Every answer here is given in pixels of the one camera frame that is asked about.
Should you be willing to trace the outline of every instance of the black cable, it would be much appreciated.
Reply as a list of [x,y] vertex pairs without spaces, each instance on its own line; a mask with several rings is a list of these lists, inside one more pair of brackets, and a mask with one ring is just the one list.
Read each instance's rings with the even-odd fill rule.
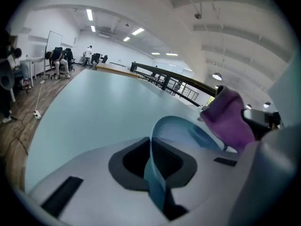
[[3,158],[6,157],[6,154],[7,154],[8,150],[9,150],[9,148],[10,148],[10,145],[11,145],[15,140],[18,140],[18,141],[21,143],[23,149],[25,150],[26,155],[28,156],[28,151],[27,151],[25,145],[23,144],[23,142],[21,141],[20,136],[21,136],[22,132],[25,130],[26,126],[31,122],[31,119],[30,119],[26,124],[24,124],[24,119],[26,118],[26,116],[27,116],[29,113],[33,113],[33,111],[29,111],[29,112],[25,113],[25,115],[24,115],[24,117],[23,117],[22,119],[16,118],[16,117],[14,117],[14,116],[12,116],[12,115],[10,116],[10,117],[12,118],[12,120],[14,120],[14,121],[19,121],[19,122],[21,123],[21,126],[20,126],[20,127],[15,127],[15,128],[13,129],[14,137],[13,137],[13,139],[9,142],[8,148],[6,149]]

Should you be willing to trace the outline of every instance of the desk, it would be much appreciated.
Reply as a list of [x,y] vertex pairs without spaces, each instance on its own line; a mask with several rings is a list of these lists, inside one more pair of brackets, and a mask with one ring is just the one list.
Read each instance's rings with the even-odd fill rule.
[[44,177],[77,155],[124,140],[149,137],[158,119],[181,116],[218,145],[199,113],[153,84],[83,70],[58,94],[33,137],[25,169],[28,194]]
[[138,79],[140,77],[138,74],[135,74],[135,73],[127,70],[126,67],[122,67],[119,65],[107,65],[107,64],[103,64],[103,63],[98,63],[98,65],[96,66],[96,70],[108,72],[108,73],[119,74],[119,75],[132,77],[132,78],[136,78],[136,79]]
[[30,80],[32,82],[32,87],[33,87],[33,79],[32,79],[32,66],[31,64],[33,63],[33,69],[34,69],[34,78],[37,79],[37,73],[36,73],[36,62],[44,62],[44,79],[45,79],[45,73],[46,73],[46,59],[44,57],[38,57],[38,58],[27,58],[20,60],[20,63],[25,63],[29,64],[29,75],[30,75]]

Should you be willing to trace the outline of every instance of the security camera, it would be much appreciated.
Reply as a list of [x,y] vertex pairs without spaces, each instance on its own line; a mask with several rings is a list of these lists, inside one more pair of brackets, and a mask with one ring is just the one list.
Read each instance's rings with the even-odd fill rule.
[[201,15],[200,13],[196,13],[196,14],[194,15],[194,17],[195,17],[196,19],[201,19],[201,18],[202,18],[202,15]]

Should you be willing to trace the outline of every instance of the white shirt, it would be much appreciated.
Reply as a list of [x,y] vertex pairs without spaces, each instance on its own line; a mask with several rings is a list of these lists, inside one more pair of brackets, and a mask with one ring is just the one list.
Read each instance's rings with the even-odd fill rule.
[[86,49],[85,57],[86,58],[91,58],[92,57],[92,49],[90,49],[90,47]]
[[16,62],[12,55],[8,56],[8,62],[9,62],[11,69],[13,70],[16,66]]

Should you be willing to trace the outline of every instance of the white cable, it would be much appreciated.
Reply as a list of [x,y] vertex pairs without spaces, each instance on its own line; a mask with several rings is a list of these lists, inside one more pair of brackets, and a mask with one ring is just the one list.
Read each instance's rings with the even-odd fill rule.
[[213,8],[213,11],[216,15],[216,19],[217,19],[217,22],[219,24],[219,28],[220,28],[220,32],[221,32],[221,35],[222,35],[222,67],[224,68],[224,61],[225,61],[225,44],[224,44],[224,35],[223,35],[223,32],[222,32],[222,24],[220,23],[219,21],[219,14],[217,14],[217,11],[216,11],[216,8],[214,6],[214,1],[213,0],[210,0],[211,2],[211,5],[212,5],[212,8]]
[[40,88],[40,92],[39,92],[38,101],[37,101],[37,105],[36,105],[36,109],[35,109],[35,111],[36,111],[36,110],[37,110],[37,108],[38,108],[38,102],[39,102],[39,97],[40,97],[40,93],[41,93],[41,90],[42,90],[42,86],[43,86],[43,83],[42,83],[42,85],[41,85],[41,88]]
[[196,9],[197,13],[199,13],[200,15],[202,15],[202,11],[199,11],[197,6],[195,5],[195,3],[193,2],[193,0],[189,0],[191,2],[191,4],[194,6],[194,8]]

